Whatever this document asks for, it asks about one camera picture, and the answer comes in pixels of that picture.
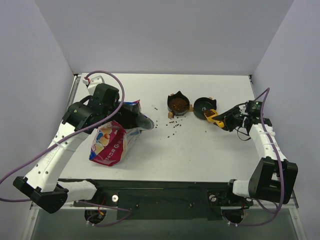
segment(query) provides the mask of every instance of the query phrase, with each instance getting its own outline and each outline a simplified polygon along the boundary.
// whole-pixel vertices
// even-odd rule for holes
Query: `white wall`
[[[49,145],[66,107],[73,74],[33,0],[0,7],[0,177]],[[23,176],[21,170],[15,176]],[[3,198],[26,198],[13,177]],[[18,240],[30,203],[0,202],[0,238]]]
[[[320,2],[295,0],[253,74],[256,94],[270,87],[266,116],[282,151],[298,165],[295,192],[308,239],[319,239]]]
[[[249,75],[293,0],[35,0],[74,72]]]

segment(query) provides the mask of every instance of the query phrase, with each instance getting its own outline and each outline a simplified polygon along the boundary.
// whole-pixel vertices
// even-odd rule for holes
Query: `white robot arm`
[[[104,119],[116,108],[119,90],[104,84],[101,76],[87,84],[90,96],[72,104],[65,115],[50,146],[57,146],[43,155],[25,177],[17,177],[13,185],[49,213],[54,213],[66,202],[90,200],[97,189],[87,180],[58,181],[68,161],[93,129],[81,132],[59,143],[65,136]]]
[[[295,163],[288,162],[281,152],[275,139],[271,121],[264,119],[264,126],[261,121],[262,102],[248,101],[236,105],[230,110],[212,116],[206,116],[209,122],[218,122],[216,125],[225,131],[232,132],[234,129],[246,129],[253,140],[260,162],[253,172],[250,180],[232,179],[230,187],[235,196],[244,198],[266,200],[279,203],[281,198],[280,171],[284,177],[284,200],[288,203],[293,191],[294,183],[298,174],[298,167]],[[279,169],[277,151],[282,164]]]

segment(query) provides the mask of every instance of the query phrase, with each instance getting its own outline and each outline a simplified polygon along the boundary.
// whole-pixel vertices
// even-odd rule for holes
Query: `purple cable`
[[[95,204],[95,203],[91,203],[91,202],[86,202],[86,201],[79,201],[79,203],[82,204],[88,204],[94,207],[100,207],[100,208],[106,208],[106,209],[113,209],[113,210],[118,210],[118,211],[123,211],[123,212],[128,212],[129,214],[124,216],[123,218],[116,220],[114,222],[111,223],[107,223],[107,224],[94,224],[95,227],[109,227],[115,224],[118,224],[120,222],[122,222],[123,220],[126,220],[128,217],[130,217],[133,212],[129,209],[125,209],[125,208],[120,208],[120,207],[114,207],[114,206],[104,206],[104,205],[100,205],[100,204]],[[90,221],[91,218],[93,218],[94,216],[98,215],[99,213],[93,214],[91,216],[88,217],[87,221]]]
[[[266,103],[266,99],[267,99],[267,96],[269,94],[269,91],[270,91],[270,88],[268,87],[263,93],[261,93],[256,99],[258,100],[261,96],[263,96],[264,94],[264,98],[263,98],[263,101],[262,101],[262,106],[261,106],[261,112],[260,112],[260,118],[261,118],[261,124],[262,124],[262,128],[264,130],[264,132],[266,133],[267,132],[267,129],[265,127],[265,121],[264,121],[264,108],[265,108],[265,103]],[[273,151],[276,155],[276,158],[277,158],[277,161],[278,161],[278,165],[279,165],[279,173],[280,173],[280,188],[281,188],[281,194],[280,194],[280,201],[279,201],[279,205],[277,206],[276,210],[275,211],[271,211],[269,209],[267,209],[265,206],[263,206],[263,204],[257,199],[256,201],[258,202],[258,204],[268,213],[270,214],[274,214],[272,218],[270,218],[269,220],[267,221],[264,221],[264,222],[261,222],[261,223],[239,223],[239,224],[235,224],[233,222],[230,222],[226,217],[225,215],[223,215],[223,218],[225,220],[227,220],[228,222],[230,222],[231,225],[234,225],[234,226],[239,226],[239,227],[259,227],[259,226],[263,226],[263,225],[266,225],[270,222],[272,222],[276,217],[277,217],[277,214],[278,212],[281,210],[281,207],[284,203],[284,198],[285,198],[285,182],[284,182],[284,173],[282,171],[282,163],[281,163],[281,158],[280,158],[280,155],[278,153],[278,150],[276,148],[276,146],[273,144],[274,141],[272,140],[271,136],[269,133],[266,133],[267,137],[269,138],[269,141],[272,145],[272,148],[273,148]]]
[[[264,98],[263,98],[263,101],[262,101],[262,106],[261,106],[261,112],[260,112],[260,118],[261,118],[261,124],[262,124],[262,128],[264,130],[264,132],[267,132],[267,129],[266,129],[266,126],[265,126],[265,122],[264,122],[264,107],[265,107],[265,102],[266,102],[266,99],[267,99],[267,96],[269,94],[269,91],[270,91],[270,88],[268,87],[262,94],[260,94],[255,100],[259,99],[263,94],[265,94]],[[282,163],[281,163],[281,158],[280,158],[280,155],[279,155],[279,152],[274,144],[274,141],[272,139],[272,137],[270,136],[269,133],[266,134],[266,136],[268,137],[270,143],[271,143],[271,146],[273,148],[273,151],[276,155],[276,158],[277,158],[277,161],[278,161],[278,166],[279,166],[279,174],[280,174],[280,201],[279,201],[279,205],[276,207],[276,210],[275,211],[272,211],[272,210],[269,210],[267,209],[261,202],[259,199],[257,199],[257,203],[268,213],[270,214],[277,214],[280,210],[281,210],[281,207],[284,203],[284,199],[285,199],[285,181],[284,181],[284,173],[282,171]]]
[[[124,104],[124,101],[125,101],[125,89],[124,89],[124,86],[122,85],[122,83],[120,82],[120,80],[115,76],[113,75],[112,73],[110,72],[107,72],[107,71],[102,71],[102,70],[97,70],[97,71],[92,71],[90,73],[88,73],[84,79],[88,79],[89,76],[91,76],[92,74],[97,74],[97,73],[102,73],[102,74],[107,74],[111,77],[113,77],[117,82],[118,84],[120,85],[120,88],[121,88],[121,91],[122,91],[122,98],[121,98],[121,101],[120,101],[120,104],[119,106],[109,115],[107,116],[106,118],[90,125],[90,126],[87,126],[83,129],[80,129],[78,131],[75,131],[71,134],[69,134],[68,136],[65,136],[64,138],[62,138],[60,141],[58,141],[58,144],[61,144],[63,143],[64,141],[68,140],[69,138],[72,138],[74,137],[75,135],[77,134],[80,134],[82,132],[85,132],[89,129],[92,129],[92,128],[95,128],[101,124],[103,124],[105,121],[109,120],[110,118],[112,118],[121,108],[121,106]],[[24,167],[28,166],[29,164],[33,163],[34,161],[36,161],[37,159],[41,158],[43,155],[45,155],[46,153],[50,152],[52,149],[54,149],[55,147],[57,146],[57,144],[53,144],[52,146],[48,147],[46,150],[44,150],[43,152],[41,152],[40,154],[38,154],[37,156],[35,156],[34,158],[32,158],[30,161],[27,161],[26,163],[22,164],[21,166],[18,166],[17,168],[15,168],[14,170],[10,171],[9,173],[7,173],[3,178],[0,179],[0,185],[8,178],[10,177],[12,174],[14,174],[15,172],[19,171],[20,169],[23,169]],[[28,202],[28,201],[31,201],[31,199],[6,199],[6,198],[2,198],[0,197],[0,201],[2,202],[7,202],[7,203],[21,203],[21,202]]]

